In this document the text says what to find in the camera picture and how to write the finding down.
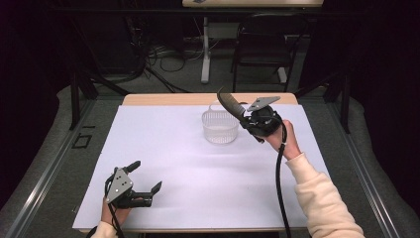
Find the white paper sheet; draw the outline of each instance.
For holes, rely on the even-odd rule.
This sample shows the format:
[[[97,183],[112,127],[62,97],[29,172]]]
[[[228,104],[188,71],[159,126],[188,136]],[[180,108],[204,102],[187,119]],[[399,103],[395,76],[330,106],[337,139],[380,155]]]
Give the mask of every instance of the white paper sheet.
[[[272,104],[293,122],[300,149],[328,174],[300,105]],[[152,207],[135,208],[125,230],[218,230],[284,227],[275,190],[277,153],[241,126],[235,141],[214,145],[204,138],[201,115],[208,106],[120,106],[73,224],[91,229],[100,219],[105,180],[115,167],[142,165],[129,174],[133,190],[149,191],[162,181]],[[294,192],[290,169],[281,184],[291,227],[306,217]]]

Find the plastic basket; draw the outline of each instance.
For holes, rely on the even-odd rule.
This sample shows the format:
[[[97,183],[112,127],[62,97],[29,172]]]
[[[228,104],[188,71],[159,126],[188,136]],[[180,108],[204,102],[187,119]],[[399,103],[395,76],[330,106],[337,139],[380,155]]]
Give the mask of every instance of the plastic basket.
[[[226,110],[213,110],[216,103],[219,101],[210,104],[202,115],[204,136],[211,143],[230,143],[238,136],[239,121]]]

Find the chair seat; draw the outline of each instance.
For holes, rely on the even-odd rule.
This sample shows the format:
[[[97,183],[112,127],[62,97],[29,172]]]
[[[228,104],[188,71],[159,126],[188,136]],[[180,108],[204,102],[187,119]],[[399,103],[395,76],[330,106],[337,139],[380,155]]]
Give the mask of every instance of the chair seat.
[[[239,65],[289,66],[292,58],[287,50],[284,37],[241,39],[238,48]]]

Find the chair backrest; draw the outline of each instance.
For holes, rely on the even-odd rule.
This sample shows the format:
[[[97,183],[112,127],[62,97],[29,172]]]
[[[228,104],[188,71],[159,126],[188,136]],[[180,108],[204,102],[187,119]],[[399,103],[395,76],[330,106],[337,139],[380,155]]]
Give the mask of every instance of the chair backrest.
[[[240,23],[238,38],[241,35],[296,35],[300,39],[308,26],[307,20],[297,14],[255,13]]]

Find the hand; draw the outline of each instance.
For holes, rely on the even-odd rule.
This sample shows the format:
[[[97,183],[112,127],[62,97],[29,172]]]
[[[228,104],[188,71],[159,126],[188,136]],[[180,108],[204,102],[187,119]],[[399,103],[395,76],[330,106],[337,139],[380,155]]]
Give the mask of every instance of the hand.
[[[296,158],[300,154],[299,145],[297,144],[296,135],[294,134],[293,125],[288,120],[283,120],[283,124],[287,131],[287,139],[286,139],[286,146],[284,148],[283,155],[286,157],[288,161],[293,158]],[[267,137],[262,137],[262,139],[266,140],[271,144],[271,146],[278,152],[278,149],[281,146],[281,138],[282,138],[283,130],[281,126],[271,135]]]
[[[118,223],[120,225],[122,225],[126,221],[126,219],[129,216],[131,210],[132,210],[131,208],[128,208],[128,209],[117,209],[115,211],[115,216],[117,217]],[[105,197],[102,201],[101,221],[106,222],[110,225],[113,225],[112,224],[112,214],[111,214],[111,211],[109,210],[108,203],[106,203],[106,201],[105,201]]]

